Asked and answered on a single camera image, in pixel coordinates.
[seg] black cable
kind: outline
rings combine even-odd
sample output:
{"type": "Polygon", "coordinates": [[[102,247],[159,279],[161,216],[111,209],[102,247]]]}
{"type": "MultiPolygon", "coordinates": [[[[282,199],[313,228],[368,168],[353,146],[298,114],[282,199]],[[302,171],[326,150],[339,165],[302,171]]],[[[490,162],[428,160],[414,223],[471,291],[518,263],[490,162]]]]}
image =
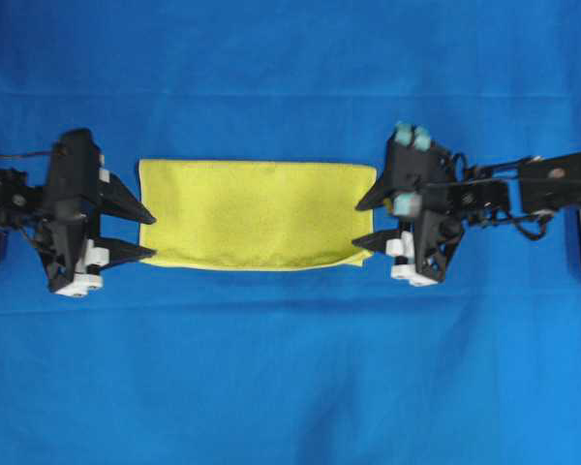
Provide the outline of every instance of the black cable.
{"type": "Polygon", "coordinates": [[[12,160],[15,158],[33,158],[33,157],[46,157],[51,155],[50,151],[37,151],[37,152],[27,152],[27,153],[17,153],[14,155],[6,155],[0,153],[0,160],[12,160]]]}
{"type": "Polygon", "coordinates": [[[529,240],[532,241],[537,241],[537,240],[541,240],[543,237],[546,236],[546,232],[547,232],[547,224],[549,223],[549,221],[551,221],[553,219],[553,216],[551,215],[545,215],[545,216],[540,216],[537,218],[537,224],[540,227],[540,231],[539,232],[531,232],[525,228],[523,228],[521,226],[521,218],[514,218],[509,211],[505,211],[505,216],[511,220],[512,224],[514,225],[514,228],[516,228],[516,230],[518,232],[520,232],[521,234],[523,234],[525,237],[527,237],[529,240]]]}
{"type": "Polygon", "coordinates": [[[552,184],[567,184],[567,185],[580,185],[581,179],[553,179],[553,178],[536,178],[536,177],[518,177],[518,176],[496,176],[487,177],[482,179],[470,179],[468,181],[455,181],[455,182],[427,182],[422,184],[421,187],[432,188],[442,188],[442,187],[456,187],[456,186],[472,186],[475,184],[486,184],[493,181],[521,181],[521,182],[536,182],[536,183],[552,183],[552,184]]]}

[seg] blue fabric surface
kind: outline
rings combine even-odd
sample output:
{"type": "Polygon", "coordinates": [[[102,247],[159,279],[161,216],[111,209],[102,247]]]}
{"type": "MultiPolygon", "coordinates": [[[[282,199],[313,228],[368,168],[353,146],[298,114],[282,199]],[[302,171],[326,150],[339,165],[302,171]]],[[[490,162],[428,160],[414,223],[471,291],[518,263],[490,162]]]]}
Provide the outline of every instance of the blue fabric surface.
{"type": "MultiPolygon", "coordinates": [[[[0,0],[2,153],[88,126],[137,190],[140,158],[381,169],[398,120],[476,163],[581,150],[581,1],[0,0]]],[[[68,300],[13,234],[0,464],[581,464],[573,214],[469,231],[438,287],[390,265],[138,263],[68,300]]]]}

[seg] robotic arm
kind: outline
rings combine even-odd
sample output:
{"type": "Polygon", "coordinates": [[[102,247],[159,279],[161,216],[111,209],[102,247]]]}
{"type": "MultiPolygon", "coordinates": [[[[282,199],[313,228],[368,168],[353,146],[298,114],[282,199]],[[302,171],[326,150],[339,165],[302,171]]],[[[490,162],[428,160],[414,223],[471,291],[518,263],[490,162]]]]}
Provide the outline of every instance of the robotic arm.
{"type": "Polygon", "coordinates": [[[441,283],[465,226],[510,224],[529,240],[539,240],[561,208],[574,206],[581,237],[581,152],[468,167],[463,154],[452,155],[425,129],[398,124],[387,142],[385,169],[357,209],[382,205],[398,218],[398,228],[365,235],[353,244],[393,257],[392,278],[413,286],[441,283]],[[501,174],[507,171],[515,175],[501,174]],[[522,216],[510,212],[510,180],[519,183],[522,216]],[[525,223],[536,223],[536,231],[525,223]]]}
{"type": "Polygon", "coordinates": [[[8,231],[20,230],[39,253],[49,290],[84,296],[103,286],[104,269],[153,256],[153,250],[101,236],[102,214],[155,222],[103,165],[91,132],[78,129],[53,146],[45,186],[27,186],[25,172],[0,170],[0,260],[8,231]]]}

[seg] screw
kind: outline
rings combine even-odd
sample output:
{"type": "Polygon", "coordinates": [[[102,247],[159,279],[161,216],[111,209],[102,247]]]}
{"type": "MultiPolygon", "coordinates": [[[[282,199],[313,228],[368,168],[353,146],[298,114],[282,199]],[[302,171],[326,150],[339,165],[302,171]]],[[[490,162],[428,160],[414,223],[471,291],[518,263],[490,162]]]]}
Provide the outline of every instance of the screw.
{"type": "Polygon", "coordinates": [[[15,194],[13,196],[13,203],[17,206],[24,206],[26,205],[26,199],[20,194],[15,194]]]}
{"type": "Polygon", "coordinates": [[[461,200],[463,201],[464,205],[471,205],[474,202],[474,194],[468,192],[461,200]]]}
{"type": "Polygon", "coordinates": [[[547,177],[550,177],[551,179],[561,179],[564,176],[566,176],[566,170],[563,168],[553,168],[547,174],[547,177]]]}

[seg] microfiber cloth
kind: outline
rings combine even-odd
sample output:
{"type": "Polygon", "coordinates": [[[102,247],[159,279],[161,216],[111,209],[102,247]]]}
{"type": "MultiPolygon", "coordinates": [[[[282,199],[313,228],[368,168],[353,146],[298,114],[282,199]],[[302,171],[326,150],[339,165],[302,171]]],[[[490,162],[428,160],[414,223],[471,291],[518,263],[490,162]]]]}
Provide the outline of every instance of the microfiber cloth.
{"type": "Polygon", "coordinates": [[[158,266],[291,271],[362,265],[355,237],[373,230],[354,207],[370,167],[333,163],[144,160],[142,201],[157,218],[140,244],[158,266]]]}

